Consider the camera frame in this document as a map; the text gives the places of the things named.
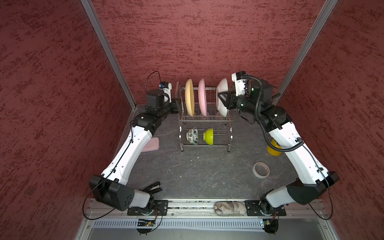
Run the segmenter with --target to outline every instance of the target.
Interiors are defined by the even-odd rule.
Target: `bowl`
[[[214,129],[213,128],[207,129],[204,132],[203,138],[204,138],[204,141],[206,143],[208,143],[209,145],[213,145],[214,144]]]
[[[187,132],[187,140],[191,144],[197,145],[197,143],[199,142],[199,133],[197,132],[197,127],[194,127],[193,129],[190,129]]]

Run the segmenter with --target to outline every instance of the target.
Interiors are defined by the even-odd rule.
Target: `pink plate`
[[[207,95],[205,93],[204,78],[199,82],[199,106],[201,113],[207,117]]]

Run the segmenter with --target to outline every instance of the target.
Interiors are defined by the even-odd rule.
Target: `metal bar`
[[[337,234],[331,221],[319,218],[319,224],[327,240],[339,240],[339,235]]]
[[[204,117],[203,115],[195,115],[195,117]],[[218,117],[221,117],[221,115],[212,115],[212,117],[216,117],[216,118],[218,118]]]
[[[216,90],[216,88],[208,88],[208,87],[206,87],[205,88],[206,90]]]
[[[179,91],[179,82],[176,82],[176,88],[175,88],[175,99],[178,98],[177,92]]]
[[[214,131],[225,131],[225,129],[214,129]]]
[[[183,119],[183,120],[180,120],[180,122],[231,122],[232,120],[189,120],[189,119]]]
[[[323,7],[321,8],[319,15],[317,16],[315,22],[312,25],[307,37],[305,38],[303,45],[301,46],[296,58],[294,59],[291,67],[289,68],[287,74],[285,75],[283,82],[280,85],[279,91],[281,94],[285,91],[290,81],[293,78],[293,75],[299,68],[301,62],[303,61],[305,55],[311,48],[313,42],[315,41],[317,35],[319,35],[320,30],[324,26],[324,23],[327,21],[329,15],[331,14],[333,8],[335,7],[338,0],[326,0]],[[275,98],[272,102],[273,105],[276,105],[281,95]]]
[[[233,139],[233,135],[232,135],[232,123],[229,122],[229,144],[228,144],[228,152],[231,151],[231,146],[232,146],[232,139]]]
[[[243,202],[249,199],[231,199],[231,198],[221,198],[221,199],[202,199],[202,198],[171,198],[167,199],[168,211],[167,216],[164,218],[174,218],[174,217],[188,217],[188,218],[199,218],[204,216],[218,217],[214,212],[214,203],[221,201],[239,201]],[[315,211],[320,215],[327,217],[328,213],[326,212],[324,205],[321,199],[316,199],[312,201],[312,206]],[[318,218],[312,209],[308,205],[300,205],[298,203],[291,203],[289,205],[284,205],[287,216],[281,218]],[[92,217],[102,216],[105,213],[109,212],[112,208],[104,204],[96,202],[94,199],[91,200],[88,208],[85,210],[87,214],[91,214]],[[109,218],[130,218],[127,216],[125,211],[120,212],[115,210],[108,214]],[[252,218],[248,216],[237,216],[236,218]],[[326,224],[327,228],[331,228],[330,221],[321,222]]]
[[[214,133],[214,135],[225,136],[226,134]]]
[[[161,197],[155,197],[155,200],[164,200],[164,199],[168,200],[169,202],[195,202],[195,203],[199,203],[199,202],[222,202],[222,201],[243,202],[243,201],[247,201],[247,200],[255,200],[255,199],[249,199],[249,198],[198,198],[198,197],[161,198]],[[96,199],[92,198],[90,203],[93,203],[93,202],[98,202],[98,201],[96,201]],[[315,200],[311,201],[311,204],[318,204],[318,203],[320,203],[320,204],[322,204],[322,206],[324,206],[323,201],[321,199],[315,199]],[[285,208],[290,209],[290,208],[296,208],[299,206],[303,206],[303,205],[298,204],[297,202],[294,202],[294,203],[287,205]]]
[[[194,230],[231,230],[231,231],[252,231],[264,232],[263,221],[258,218],[233,218],[220,217],[214,218],[165,218],[161,221],[156,221],[153,227],[137,226],[138,219],[116,219],[104,218],[94,222],[94,228],[147,228],[159,227],[159,229],[194,229]]]
[[[194,147],[223,147],[223,146],[228,146],[228,144],[214,144],[214,145],[209,145],[209,144],[199,144],[199,145],[193,145],[193,144],[185,144],[183,143],[183,146],[194,146]]]
[[[82,240],[81,238],[84,235],[84,230],[86,228],[85,224],[87,224],[87,222],[88,222],[88,220],[85,218],[81,221],[79,230],[77,231],[77,234],[76,234],[76,237],[74,238],[74,240]]]
[[[94,220],[86,220],[83,232],[82,232],[82,234],[80,236],[80,240],[87,240],[89,238],[89,235],[91,234],[91,229],[92,229],[93,221]]]
[[[212,102],[212,91],[209,91],[209,99],[210,99],[210,101]],[[210,114],[211,114],[211,119],[213,120],[214,118],[213,118],[213,114],[212,113],[214,113],[213,111],[212,111],[212,106],[213,105],[216,105],[216,103],[214,102],[213,104],[210,104],[209,105],[209,108],[210,108]]]
[[[131,132],[131,121],[133,120],[134,116],[136,115],[136,110],[137,110],[137,108],[133,108],[131,110],[131,113],[130,113],[130,115],[128,117],[127,124],[125,125],[124,131],[123,131],[123,133],[121,135],[121,138],[120,138],[120,141],[119,141],[119,145],[116,148],[115,155],[113,157],[116,157],[116,154],[119,152],[120,148],[124,144],[125,140],[127,140],[127,137],[129,135],[129,133]]]
[[[107,55],[109,62],[111,63],[111,66],[113,70],[115,71],[115,74],[120,82],[120,85],[125,93],[125,96],[127,97],[131,108],[136,107],[136,102],[133,99],[131,90],[129,89],[129,86],[127,84],[127,81],[125,80],[125,77],[121,71],[121,68],[119,66],[119,63],[115,57],[115,54],[113,53],[113,50],[108,42],[107,36],[104,33],[103,27],[101,26],[101,23],[99,21],[99,18],[97,17],[96,11],[92,5],[91,0],[81,0],[81,3],[83,4],[83,7],[85,9],[85,12],[88,15],[89,20],[91,21],[91,24],[93,26],[93,29],[96,32],[97,37],[99,38],[99,41],[105,51],[105,54]]]
[[[182,132],[182,126],[183,126],[183,122],[180,121],[180,119],[182,118],[183,116],[183,113],[184,113],[184,109],[183,109],[183,99],[182,99],[182,96],[181,96],[181,92],[182,92],[182,88],[181,88],[181,85],[179,84],[179,82],[177,82],[176,84],[176,93],[175,93],[175,96],[177,99],[179,99],[179,102],[177,102],[177,110],[178,110],[178,114],[177,114],[177,117],[179,119],[179,144],[180,144],[180,150],[181,151],[184,151],[183,149],[183,143],[182,143],[182,137],[181,137],[181,132]]]

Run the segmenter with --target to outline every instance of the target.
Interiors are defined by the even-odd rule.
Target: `red textured wall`
[[[172,83],[204,78],[214,87],[245,70],[279,86],[325,1],[92,2],[135,100],[145,103],[154,70]],[[148,88],[158,83],[154,75]]]
[[[129,104],[79,0],[0,3],[0,239],[73,239]]]
[[[333,222],[346,240],[384,239],[383,36],[383,1],[339,0],[279,101],[340,176]]]

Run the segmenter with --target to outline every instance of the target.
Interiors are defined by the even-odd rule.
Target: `black cable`
[[[154,230],[156,230],[156,228],[158,228],[160,226],[161,222],[163,221],[163,212],[161,210],[159,210],[159,212],[161,213],[160,223],[154,229],[149,231],[148,233],[153,232]]]
[[[96,220],[96,219],[99,219],[99,218],[102,218],[102,217],[108,215],[110,212],[112,212],[113,210],[115,210],[115,209],[112,209],[111,211],[107,212],[107,213],[104,214],[103,216],[101,216],[101,217],[97,217],[97,218],[89,218],[89,217],[87,217],[87,216],[85,215],[85,212],[84,212],[84,205],[85,205],[85,202],[87,201],[87,198],[91,195],[91,193],[93,192],[93,190],[95,190],[100,184],[104,183],[104,182],[107,180],[107,178],[108,178],[111,174],[112,174],[112,172],[110,172],[110,173],[108,174],[108,176],[107,176],[103,181],[101,181],[98,185],[96,185],[96,187],[94,187],[94,188],[91,190],[91,192],[88,193],[88,195],[85,197],[85,199],[84,199],[84,201],[83,201],[83,207],[82,207],[82,210],[83,210],[83,216],[84,216],[86,219],[88,219],[88,220]]]
[[[241,115],[241,112],[239,112],[240,113],[240,117],[242,118],[242,119],[244,119],[245,121],[247,121],[248,123],[250,123],[250,124],[254,124],[255,123],[255,120],[253,120],[253,122],[250,122],[247,118],[245,118],[245,117],[243,117],[242,115]]]
[[[245,95],[249,95],[249,92],[248,92],[248,83],[249,83],[249,79],[246,80],[245,82],[245,88],[244,88],[244,91],[245,91]]]
[[[132,134],[132,136],[131,136],[131,140],[129,141],[128,147],[125,149],[124,153],[125,153],[125,152],[127,151],[127,149],[129,148],[129,145],[133,142],[132,122],[133,122],[133,120],[130,122],[131,134]],[[97,218],[89,218],[89,217],[87,217],[87,216],[85,215],[85,212],[84,212],[84,206],[85,206],[85,202],[87,201],[87,198],[91,195],[91,193],[92,193],[92,192],[93,192],[93,191],[94,191],[100,184],[104,183],[104,182],[108,179],[108,177],[109,177],[113,172],[116,171],[116,167],[118,166],[118,164],[119,164],[121,158],[123,157],[124,153],[121,155],[120,159],[118,160],[118,162],[116,163],[116,165],[115,165],[115,167],[112,169],[112,171],[108,174],[108,176],[107,176],[103,181],[101,181],[100,183],[98,183],[98,185],[96,185],[96,186],[91,190],[91,192],[88,193],[88,195],[85,197],[85,199],[84,199],[84,201],[83,201],[83,207],[82,207],[82,210],[83,210],[83,216],[84,216],[86,219],[88,219],[88,220],[96,220],[96,219],[102,218],[102,217],[104,217],[104,216],[110,214],[113,210],[115,210],[115,209],[112,209],[111,211],[107,212],[106,214],[104,214],[104,215],[101,216],[101,217],[97,217]]]
[[[258,109],[260,106],[260,99],[261,99],[262,92],[263,92],[263,84],[260,81],[260,79],[254,77],[254,76],[243,75],[243,76],[241,76],[241,78],[252,79],[252,80],[255,80],[259,83],[259,92],[257,94],[257,100],[256,100],[256,104],[255,104],[254,118],[256,119],[257,123],[260,125],[260,127],[263,131],[264,139],[265,139],[266,143],[268,144],[268,146],[270,148],[272,148],[273,150],[278,151],[278,152],[291,152],[291,151],[294,151],[294,150],[298,149],[299,147],[301,147],[304,144],[304,141],[301,138],[297,138],[298,144],[296,144],[295,146],[290,147],[290,148],[285,148],[285,149],[284,148],[277,148],[274,145],[272,145],[271,141],[268,138],[268,132],[266,131],[265,126],[261,122],[260,116],[258,115]]]
[[[272,87],[275,88],[275,89],[277,90],[277,94],[273,95],[271,99],[274,99],[274,98],[279,97],[279,96],[281,95],[281,94],[280,94],[280,90],[279,90],[277,87],[275,87],[275,86],[272,86]]]
[[[316,162],[316,160],[314,159],[314,157],[313,157],[313,155],[311,154],[311,152],[308,150],[308,148],[306,148],[305,146],[303,146],[304,148],[305,148],[305,150],[307,150],[307,152],[311,155],[311,157],[312,157],[312,159],[313,159],[313,161],[314,161],[314,163],[316,164],[316,167],[317,167],[317,169],[320,171],[320,173],[323,175],[323,178],[325,179],[325,182],[327,183],[327,187],[328,187],[328,195],[329,195],[329,201],[331,202],[331,214],[329,215],[329,218],[323,218],[323,217],[321,217],[319,214],[317,214],[317,212],[313,209],[313,207],[311,206],[311,204],[310,203],[308,203],[309,204],[309,206],[312,208],[312,210],[314,211],[314,213],[316,213],[316,215],[319,217],[319,218],[321,218],[321,219],[323,219],[323,220],[329,220],[329,219],[331,219],[331,217],[333,216],[333,203],[332,203],[332,198],[331,198],[331,186],[329,185],[329,183],[328,183],[328,181],[327,181],[327,178],[324,176],[324,174],[323,174],[323,172],[320,170],[320,168],[319,168],[319,165],[317,165],[317,162]]]
[[[145,81],[145,86],[144,86],[144,89],[145,89],[145,93],[147,93],[147,82],[148,82],[148,79],[149,77],[154,74],[155,72],[157,72],[159,74],[159,79],[160,79],[160,82],[161,82],[161,77],[160,77],[160,72],[159,71],[154,71],[152,72],[148,77],[147,77],[147,80]]]

